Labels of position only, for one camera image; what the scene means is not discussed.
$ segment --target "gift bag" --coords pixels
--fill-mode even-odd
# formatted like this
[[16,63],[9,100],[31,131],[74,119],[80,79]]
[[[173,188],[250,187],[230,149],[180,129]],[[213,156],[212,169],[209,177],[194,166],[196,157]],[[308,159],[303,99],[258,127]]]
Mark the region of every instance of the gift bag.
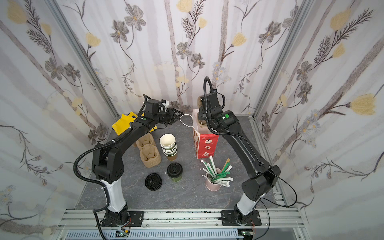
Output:
[[208,127],[200,124],[199,119],[197,118],[198,114],[198,109],[192,111],[194,126],[193,138],[195,142],[196,157],[199,159],[214,155],[219,135],[211,133]]

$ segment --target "stack of black lids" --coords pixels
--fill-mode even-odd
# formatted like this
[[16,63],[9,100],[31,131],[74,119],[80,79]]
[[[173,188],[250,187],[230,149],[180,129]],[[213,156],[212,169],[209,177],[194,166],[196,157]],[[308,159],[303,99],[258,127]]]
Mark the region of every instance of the stack of black lids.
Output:
[[183,173],[183,167],[178,162],[171,163],[167,168],[167,174],[171,178],[178,178]]
[[161,187],[161,184],[161,177],[157,173],[151,173],[145,179],[145,186],[151,191],[156,191],[157,189],[159,189]]

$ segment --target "robotic arm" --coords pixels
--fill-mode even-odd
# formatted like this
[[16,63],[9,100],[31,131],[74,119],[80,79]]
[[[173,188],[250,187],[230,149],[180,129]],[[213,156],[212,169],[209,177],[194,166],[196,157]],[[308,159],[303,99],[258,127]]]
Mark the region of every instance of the robotic arm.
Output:
[[[210,85],[210,92],[206,93],[206,82]],[[237,117],[231,111],[222,111],[225,105],[219,104],[217,90],[212,88],[208,77],[204,80],[204,96],[201,96],[202,105],[199,111],[199,119],[205,120],[210,131],[222,135],[233,147],[236,154],[245,166],[249,180],[242,183],[244,191],[240,201],[234,207],[235,222],[244,224],[250,221],[253,208],[260,197],[267,193],[277,181],[280,175],[278,166],[271,166],[248,142]],[[93,153],[92,172],[96,178],[103,182],[110,195],[110,203],[106,209],[102,226],[112,227],[124,225],[129,220],[127,203],[122,195],[120,178],[124,172],[122,155],[140,137],[147,134],[156,124],[172,125],[182,112],[168,108],[168,101],[155,100],[144,96],[145,103],[138,117],[130,124],[130,127],[121,134],[124,136],[112,146],[95,146],[98,150]]]

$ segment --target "marble table surface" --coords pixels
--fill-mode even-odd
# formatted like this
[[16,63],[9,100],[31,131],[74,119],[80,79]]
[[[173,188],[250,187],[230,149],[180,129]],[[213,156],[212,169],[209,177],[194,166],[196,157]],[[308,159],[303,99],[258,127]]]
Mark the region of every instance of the marble table surface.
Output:
[[[239,117],[244,132],[252,144],[256,146],[248,117]],[[192,119],[183,117],[183,122],[192,125]],[[182,179],[173,182],[166,173],[167,166],[171,163],[161,151],[159,139],[163,134],[171,133],[176,137],[178,157],[174,162],[183,166]],[[230,187],[222,186],[218,191],[211,192],[205,186],[205,178],[201,176],[203,163],[196,158],[192,128],[182,125],[179,121],[165,129],[159,129],[151,134],[161,154],[161,163],[152,168],[146,168],[139,156],[139,149],[131,146],[123,155],[124,174],[121,177],[122,192],[128,203],[128,209],[221,209],[233,208],[243,194],[241,184],[248,180],[248,174],[235,151],[222,137],[219,137],[214,154],[215,165],[222,168],[227,158],[230,158],[232,169],[230,176],[234,178]],[[116,137],[115,132],[109,139]],[[150,191],[144,185],[145,178],[153,173],[158,173],[162,178],[162,186],[157,191]],[[270,191],[265,198],[275,202]],[[276,207],[268,201],[263,201],[269,207]],[[105,204],[105,196],[99,185],[87,183],[76,209],[97,209]]]

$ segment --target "wall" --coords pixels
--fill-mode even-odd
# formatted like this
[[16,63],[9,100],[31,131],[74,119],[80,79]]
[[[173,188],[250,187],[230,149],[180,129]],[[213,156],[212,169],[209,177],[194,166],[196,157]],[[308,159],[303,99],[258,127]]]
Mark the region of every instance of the wall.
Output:
[[114,117],[44,1],[0,6],[0,238],[50,239]]
[[204,76],[254,111],[301,1],[65,1],[62,12],[120,113],[142,94],[197,108]]
[[257,115],[313,240],[384,234],[383,21],[380,0],[315,1]]

